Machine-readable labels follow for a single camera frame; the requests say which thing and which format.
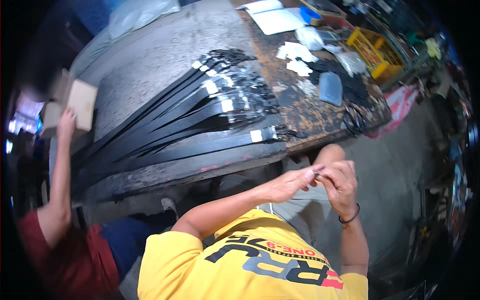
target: yellow plastic crate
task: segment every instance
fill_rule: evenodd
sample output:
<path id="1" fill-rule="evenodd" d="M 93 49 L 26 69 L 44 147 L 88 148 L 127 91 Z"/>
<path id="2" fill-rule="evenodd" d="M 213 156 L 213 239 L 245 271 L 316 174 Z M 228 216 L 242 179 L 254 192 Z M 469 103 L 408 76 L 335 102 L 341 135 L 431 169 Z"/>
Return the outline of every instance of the yellow plastic crate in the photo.
<path id="1" fill-rule="evenodd" d="M 384 36 L 374 31 L 355 27 L 347 40 L 362 57 L 372 77 L 382 83 L 403 68 L 403 62 Z"/>

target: shoe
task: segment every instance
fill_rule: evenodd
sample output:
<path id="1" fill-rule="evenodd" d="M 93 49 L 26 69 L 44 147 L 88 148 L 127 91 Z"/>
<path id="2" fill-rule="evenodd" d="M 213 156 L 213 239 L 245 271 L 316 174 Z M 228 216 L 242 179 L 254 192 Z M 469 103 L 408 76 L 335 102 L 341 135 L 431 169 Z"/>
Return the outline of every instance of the shoe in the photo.
<path id="1" fill-rule="evenodd" d="M 179 215 L 177 214 L 175 202 L 173 202 L 173 200 L 170 198 L 162 198 L 161 202 L 162 202 L 163 211 L 167 211 L 169 209 L 173 210 L 175 212 L 175 215 L 177 216 L 177 221 L 178 221 Z"/>

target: black wristband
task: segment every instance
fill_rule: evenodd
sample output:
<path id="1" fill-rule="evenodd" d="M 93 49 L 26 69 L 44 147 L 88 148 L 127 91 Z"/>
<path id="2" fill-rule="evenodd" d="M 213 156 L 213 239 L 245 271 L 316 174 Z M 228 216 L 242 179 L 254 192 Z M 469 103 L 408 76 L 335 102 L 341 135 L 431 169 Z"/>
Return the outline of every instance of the black wristband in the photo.
<path id="1" fill-rule="evenodd" d="M 357 206 L 358 206 L 357 213 L 353 216 L 352 219 L 350 219 L 348 221 L 344 221 L 344 220 L 342 220 L 342 218 L 340 218 L 340 216 L 338 216 L 338 220 L 340 221 L 340 223 L 346 224 L 346 223 L 350 223 L 351 221 L 353 221 L 353 219 L 355 219 L 359 215 L 359 212 L 360 212 L 360 204 L 357 203 Z"/>

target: blue pants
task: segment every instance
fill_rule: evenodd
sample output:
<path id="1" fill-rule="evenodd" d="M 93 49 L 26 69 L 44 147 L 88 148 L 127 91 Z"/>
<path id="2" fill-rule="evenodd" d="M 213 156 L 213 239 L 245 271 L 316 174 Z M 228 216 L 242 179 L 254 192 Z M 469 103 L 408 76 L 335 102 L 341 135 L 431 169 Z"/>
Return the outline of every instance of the blue pants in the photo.
<path id="1" fill-rule="evenodd" d="M 175 212 L 169 209 L 155 215 L 136 214 L 102 224 L 102 236 L 112 251 L 119 282 L 125 278 L 137 257 L 143 255 L 146 239 L 152 234 L 161 233 L 175 224 L 176 220 Z"/>

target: notebook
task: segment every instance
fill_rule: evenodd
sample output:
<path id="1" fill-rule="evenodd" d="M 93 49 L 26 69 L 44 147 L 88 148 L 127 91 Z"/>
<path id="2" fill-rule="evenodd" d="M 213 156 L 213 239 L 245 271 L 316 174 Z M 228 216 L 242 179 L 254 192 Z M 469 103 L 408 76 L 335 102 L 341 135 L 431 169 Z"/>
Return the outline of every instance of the notebook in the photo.
<path id="1" fill-rule="evenodd" d="M 245 10 L 266 35 L 292 31 L 303 27 L 294 14 L 283 7 L 278 0 L 261 0 L 239 6 L 237 10 Z"/>

